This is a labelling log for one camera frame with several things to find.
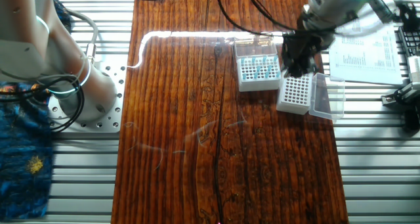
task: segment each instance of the clear plastic lid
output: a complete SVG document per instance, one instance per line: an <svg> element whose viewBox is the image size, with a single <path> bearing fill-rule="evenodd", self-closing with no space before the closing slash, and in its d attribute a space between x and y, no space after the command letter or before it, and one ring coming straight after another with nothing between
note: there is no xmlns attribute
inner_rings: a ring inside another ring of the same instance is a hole
<svg viewBox="0 0 420 224"><path fill-rule="evenodd" d="M245 35L234 42L236 58L248 56L277 55L276 45L270 36Z"/></svg>
<svg viewBox="0 0 420 224"><path fill-rule="evenodd" d="M344 79L317 73L312 78L309 114L330 120L344 116Z"/></svg>

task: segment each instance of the black cable bundle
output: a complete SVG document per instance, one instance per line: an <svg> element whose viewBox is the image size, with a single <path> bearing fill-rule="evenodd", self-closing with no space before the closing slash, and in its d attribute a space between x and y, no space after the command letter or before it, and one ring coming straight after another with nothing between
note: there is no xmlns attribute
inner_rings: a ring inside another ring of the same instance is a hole
<svg viewBox="0 0 420 224"><path fill-rule="evenodd" d="M71 76L63 76L56 80L53 80L52 82L41 85L35 89L27 90L27 91L17 91L17 92L0 92L0 95L8 95L8 96L14 96L13 99L0 99L0 102L19 102L22 100L30 99L34 96L36 96L38 93L46 90L48 87L54 85L55 83L61 82L61 81L67 81L72 84L73 88L77 91L77 108L74 114L70 117L70 119L63 123L62 125L59 125L57 127L52 128L51 130L57 133L62 132L63 130L69 128L80 116L83 107L85 106L85 94L80 86L80 82L77 80L74 80L74 77Z"/></svg>

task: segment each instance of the wooden table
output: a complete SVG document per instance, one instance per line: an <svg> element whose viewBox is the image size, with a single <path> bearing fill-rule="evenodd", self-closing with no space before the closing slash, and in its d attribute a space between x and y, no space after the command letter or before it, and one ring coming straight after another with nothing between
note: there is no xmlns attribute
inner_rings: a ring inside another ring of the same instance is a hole
<svg viewBox="0 0 420 224"><path fill-rule="evenodd" d="M275 30L249 0L222 2ZM307 0L262 2L296 26ZM239 93L222 37L140 44L167 30L234 28L217 0L135 1L129 64L144 52L127 74L112 223L348 223L332 123L277 112L276 91Z"/></svg>

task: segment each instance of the black cable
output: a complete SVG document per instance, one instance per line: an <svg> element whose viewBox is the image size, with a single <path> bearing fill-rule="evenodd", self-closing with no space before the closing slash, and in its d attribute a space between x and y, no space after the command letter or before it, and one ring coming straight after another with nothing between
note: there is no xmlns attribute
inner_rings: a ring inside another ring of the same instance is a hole
<svg viewBox="0 0 420 224"><path fill-rule="evenodd" d="M259 0L251 0L252 4L258 9L258 11L267 19L269 19L269 21L271 21L271 23L280 26L282 28L285 28L287 30L291 30L291 31L295 31L297 33L303 33L303 34L316 34L316 33L323 33L323 32L334 32L336 26L334 27L330 27L330 28L325 28L325 29L321 29L321 30L298 30L295 28L292 28L290 26L287 26L285 24L282 24L280 22L278 22L277 20L275 20L272 15L266 10L266 8L264 7L263 4L261 4L261 2Z"/></svg>
<svg viewBox="0 0 420 224"><path fill-rule="evenodd" d="M76 119L78 119L78 117L82 113L83 107L85 105L85 95L84 95L84 92L83 92L83 90L80 86L80 82L78 80L74 81L73 77L63 76L63 77L58 78L58 79L56 79L56 80L54 80L54 81L52 81L52 82L50 82L46 85L43 85L43 86L38 87L36 89L27 90L27 91L0 92L0 95L17 96L17 98L14 98L14 99L0 99L0 102L19 102L19 101L30 99L30 98L34 97L37 93L40 93L41 91L45 90L46 87L50 87L50 86L52 86L55 83L58 83L60 81L67 81L67 82L71 83L73 88L75 90L77 90L77 108L76 108L76 111L73 114L73 116L66 123L63 123L62 125L59 125L59 126L51 129L52 131L60 129L59 131L56 131L56 133L60 133L63 130L69 128L69 126L71 126L76 121Z"/></svg>
<svg viewBox="0 0 420 224"><path fill-rule="evenodd" d="M75 90L77 90L80 87L79 81L74 82L74 80L71 80L71 79L66 79L66 81L72 83ZM76 95L77 95L76 111L73 113L71 118L66 123L63 123L62 125L59 125L59 126L51 129L52 131L60 129L59 131L55 131L55 133L63 132L65 129L69 128L78 119L78 117L82 113L83 108L85 106L85 94L84 94L83 89L81 87L80 87L80 89L78 89Z"/></svg>
<svg viewBox="0 0 420 224"><path fill-rule="evenodd" d="M225 17L225 18L229 21L229 23L231 23L234 27L237 27L238 29L240 29L240 30L242 30L242 31L245 31L245 32L248 32L248 33L251 33L251 34L255 34L255 35L274 36L273 34L262 33L262 32L256 32L256 31L253 31L253 30L248 30L247 28L244 28L244 27L240 26L239 24L237 24L234 20L232 20L232 19L229 17L228 13L226 12L226 10L225 10L225 9L224 9L224 7L223 7L222 0L217 0L217 3L219 4L220 10L222 11L222 13L223 13L224 17Z"/></svg>
<svg viewBox="0 0 420 224"><path fill-rule="evenodd" d="M39 87L37 87L35 89L26 90L26 91L17 91L17 92L0 92L0 95L24 95L24 94L27 94L27 93L41 92L41 91L46 90L48 87L53 86L55 83L58 83L60 81L64 81L65 78L69 78L69 76L60 77L60 78L58 78L56 80L51 81L50 83L47 83L45 85L40 85Z"/></svg>

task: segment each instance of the led light ring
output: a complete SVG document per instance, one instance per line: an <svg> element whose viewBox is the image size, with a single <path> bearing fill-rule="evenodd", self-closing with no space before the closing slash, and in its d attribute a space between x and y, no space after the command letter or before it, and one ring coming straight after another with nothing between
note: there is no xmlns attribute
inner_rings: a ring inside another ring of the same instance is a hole
<svg viewBox="0 0 420 224"><path fill-rule="evenodd" d="M44 27L47 29L48 34L50 34L50 28L48 28L47 23L45 23L45 21L43 19L41 19L41 17L37 16L37 20L44 25Z"/></svg>
<svg viewBox="0 0 420 224"><path fill-rule="evenodd" d="M86 75L85 79L80 83L79 87L82 87L86 83L86 81L88 80L90 75L91 75L91 63L89 63L89 71L87 72L87 75ZM56 91L53 91L53 90L50 90L50 89L48 89L48 90L51 93L55 93L55 94L66 94L66 93L71 93L71 92L76 91L76 89L70 89L70 90L67 90L65 92L56 92Z"/></svg>

